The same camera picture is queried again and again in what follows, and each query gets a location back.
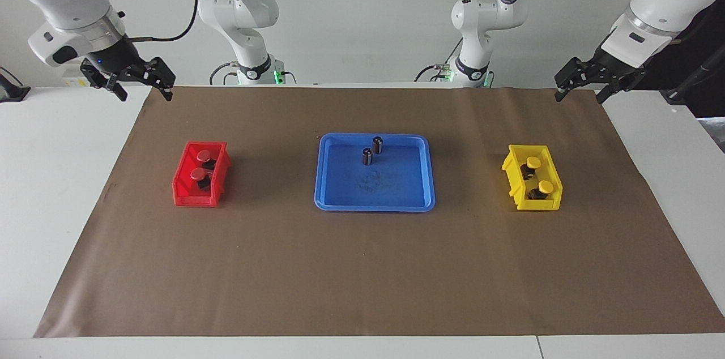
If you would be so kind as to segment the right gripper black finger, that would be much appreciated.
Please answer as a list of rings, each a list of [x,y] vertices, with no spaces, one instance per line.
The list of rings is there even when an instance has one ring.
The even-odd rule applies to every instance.
[[[148,62],[148,81],[153,88],[160,92],[165,101],[172,101],[176,76],[160,57],[155,57]]]
[[[125,102],[129,96],[124,87],[119,84],[117,77],[109,77],[106,81],[105,89],[113,93],[122,102]]]

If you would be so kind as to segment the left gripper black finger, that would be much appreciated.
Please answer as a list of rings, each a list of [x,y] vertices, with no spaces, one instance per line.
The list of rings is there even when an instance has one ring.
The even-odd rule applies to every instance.
[[[596,93],[596,102],[603,104],[611,96],[619,93],[619,91],[623,91],[625,88],[626,82],[623,82],[621,79],[612,79]]]
[[[573,89],[587,85],[587,62],[571,58],[555,75],[555,101],[564,100]]]

